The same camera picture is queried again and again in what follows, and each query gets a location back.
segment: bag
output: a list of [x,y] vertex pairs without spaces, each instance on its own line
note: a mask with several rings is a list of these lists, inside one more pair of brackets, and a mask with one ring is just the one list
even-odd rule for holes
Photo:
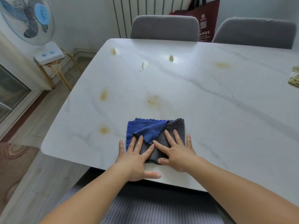
[[193,16],[199,23],[199,41],[211,42],[215,34],[215,28],[218,17],[220,0],[214,0],[207,3],[207,0],[202,0],[202,5],[199,5],[200,0],[191,0],[188,10],[177,10],[170,15],[185,15]]

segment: fan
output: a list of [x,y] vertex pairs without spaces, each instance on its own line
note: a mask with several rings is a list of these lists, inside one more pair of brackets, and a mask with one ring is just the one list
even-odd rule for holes
[[41,65],[65,56],[56,43],[50,41],[54,34],[54,18],[48,0],[0,0],[0,11],[18,37],[40,46],[34,57]]

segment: tabletop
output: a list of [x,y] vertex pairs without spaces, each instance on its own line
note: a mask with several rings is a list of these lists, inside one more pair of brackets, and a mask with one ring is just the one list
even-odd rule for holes
[[[196,154],[299,205],[299,88],[293,50],[110,39],[68,96],[41,150],[107,169],[135,118],[185,120]],[[158,182],[205,191],[186,173],[146,164]]]

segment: wooden stool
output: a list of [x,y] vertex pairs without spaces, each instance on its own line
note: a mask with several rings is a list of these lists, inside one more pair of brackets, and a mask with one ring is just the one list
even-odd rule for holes
[[[69,56],[69,58],[73,61],[74,65],[78,68],[78,70],[80,71],[80,73],[82,74],[83,73],[83,70],[82,68],[80,67],[80,65],[75,61],[75,59],[69,54],[69,53],[66,53],[63,49],[61,49],[61,51],[64,53],[65,57],[66,55]],[[45,69],[43,68],[44,66],[52,69],[54,71],[54,73],[56,75],[58,75],[61,79],[61,81],[68,87],[69,90],[72,90],[72,87],[71,85],[69,84],[69,82],[66,80],[65,76],[63,75],[62,71],[61,71],[61,62],[62,60],[64,59],[59,59],[59,60],[56,60],[56,61],[53,61],[51,63],[48,63],[48,64],[44,64],[44,65],[40,65],[39,63],[37,63],[37,66],[39,67],[39,69],[42,71],[42,73],[45,75],[48,83],[53,87],[55,88],[55,85],[52,81],[52,79],[49,77],[49,75],[47,74],[47,72],[45,71]]]

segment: glass door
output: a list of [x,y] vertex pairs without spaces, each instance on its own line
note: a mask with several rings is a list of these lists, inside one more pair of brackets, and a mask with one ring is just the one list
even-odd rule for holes
[[31,90],[0,65],[0,123]]

